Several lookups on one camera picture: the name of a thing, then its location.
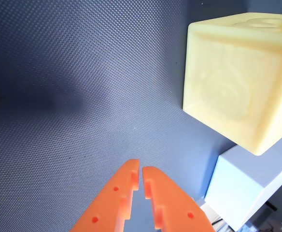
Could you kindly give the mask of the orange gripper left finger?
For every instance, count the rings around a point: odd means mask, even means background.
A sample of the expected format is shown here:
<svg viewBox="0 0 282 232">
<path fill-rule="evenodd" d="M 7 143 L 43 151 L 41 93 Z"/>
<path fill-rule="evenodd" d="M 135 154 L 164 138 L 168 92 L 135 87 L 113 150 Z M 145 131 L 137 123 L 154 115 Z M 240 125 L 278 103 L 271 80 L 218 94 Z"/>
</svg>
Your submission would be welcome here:
<svg viewBox="0 0 282 232">
<path fill-rule="evenodd" d="M 75 223 L 72 232 L 122 232 L 139 189 L 140 161 L 126 161 Z"/>
</svg>

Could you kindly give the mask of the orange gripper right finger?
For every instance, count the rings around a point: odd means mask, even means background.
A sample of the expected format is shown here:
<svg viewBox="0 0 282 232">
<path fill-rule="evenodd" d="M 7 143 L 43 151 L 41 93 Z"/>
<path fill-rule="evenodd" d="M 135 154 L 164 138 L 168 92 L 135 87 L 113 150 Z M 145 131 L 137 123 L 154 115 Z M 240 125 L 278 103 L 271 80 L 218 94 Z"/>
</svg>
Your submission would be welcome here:
<svg viewBox="0 0 282 232">
<path fill-rule="evenodd" d="M 204 211 L 160 169 L 142 169 L 145 198 L 151 201 L 154 225 L 163 232 L 213 232 Z"/>
</svg>

